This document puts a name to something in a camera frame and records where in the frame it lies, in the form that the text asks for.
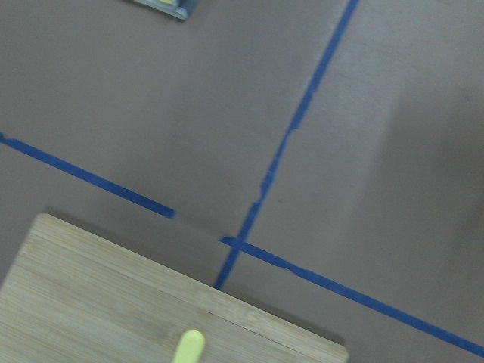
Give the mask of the bamboo cutting board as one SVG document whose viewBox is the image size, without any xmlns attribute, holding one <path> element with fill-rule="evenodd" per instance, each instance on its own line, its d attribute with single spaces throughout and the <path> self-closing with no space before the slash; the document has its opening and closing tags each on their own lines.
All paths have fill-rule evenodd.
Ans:
<svg viewBox="0 0 484 363">
<path fill-rule="evenodd" d="M 346 348 L 49 214 L 1 287 L 3 362 L 346 362 Z"/>
</svg>

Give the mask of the grey folded cloth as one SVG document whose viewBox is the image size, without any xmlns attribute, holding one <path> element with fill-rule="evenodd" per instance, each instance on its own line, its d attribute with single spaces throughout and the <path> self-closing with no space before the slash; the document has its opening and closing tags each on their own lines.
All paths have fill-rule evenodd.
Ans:
<svg viewBox="0 0 484 363">
<path fill-rule="evenodd" d="M 199 0 L 133 0 L 134 3 L 168 14 L 179 20 L 187 20 Z"/>
</svg>

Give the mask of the yellow plastic knife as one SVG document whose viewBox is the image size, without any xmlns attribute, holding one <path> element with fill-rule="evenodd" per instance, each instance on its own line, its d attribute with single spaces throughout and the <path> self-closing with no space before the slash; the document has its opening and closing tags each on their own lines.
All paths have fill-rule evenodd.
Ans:
<svg viewBox="0 0 484 363">
<path fill-rule="evenodd" d="M 205 336 L 198 330 L 185 331 L 175 348 L 172 363 L 198 363 L 206 344 Z"/>
</svg>

